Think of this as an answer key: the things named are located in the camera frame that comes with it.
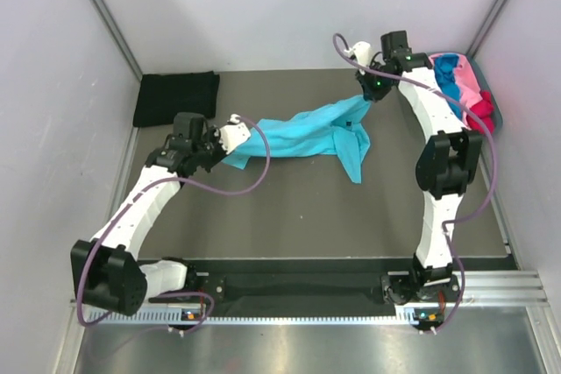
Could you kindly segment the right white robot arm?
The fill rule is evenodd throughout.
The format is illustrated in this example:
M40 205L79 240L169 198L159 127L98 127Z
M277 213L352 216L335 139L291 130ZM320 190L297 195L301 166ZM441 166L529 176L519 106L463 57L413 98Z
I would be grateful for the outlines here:
M442 97L436 64L426 53L413 53L405 31L380 38L382 59L360 41L348 52L360 68L356 78L366 100L377 102L397 88L420 124L425 146L415 165L423 191L423 227L406 276L386 277L386 295L399 305L429 300L454 284L449 242L454 219L473 182L483 137L469 129Z

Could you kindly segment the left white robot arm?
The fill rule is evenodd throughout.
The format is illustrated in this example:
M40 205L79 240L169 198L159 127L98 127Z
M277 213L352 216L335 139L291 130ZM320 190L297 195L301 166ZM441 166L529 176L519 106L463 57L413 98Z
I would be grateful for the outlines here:
M146 300L171 293L191 300L199 281L180 258L142 265L138 254L150 229L185 180L198 169L210 171L249 133L239 116L218 128L204 116L182 112L172 133L149 153L138 180L110 220L70 252L75 297L82 304L132 316Z

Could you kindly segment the light blue t shirt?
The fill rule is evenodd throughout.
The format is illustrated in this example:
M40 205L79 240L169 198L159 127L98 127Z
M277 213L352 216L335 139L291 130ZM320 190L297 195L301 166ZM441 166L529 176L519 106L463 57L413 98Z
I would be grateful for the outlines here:
M362 182L362 163L371 141L362 124L371 108L362 95L300 112L290 119L261 119L251 137L224 163L244 169L251 158L307 158L331 155L339 159L351 182Z

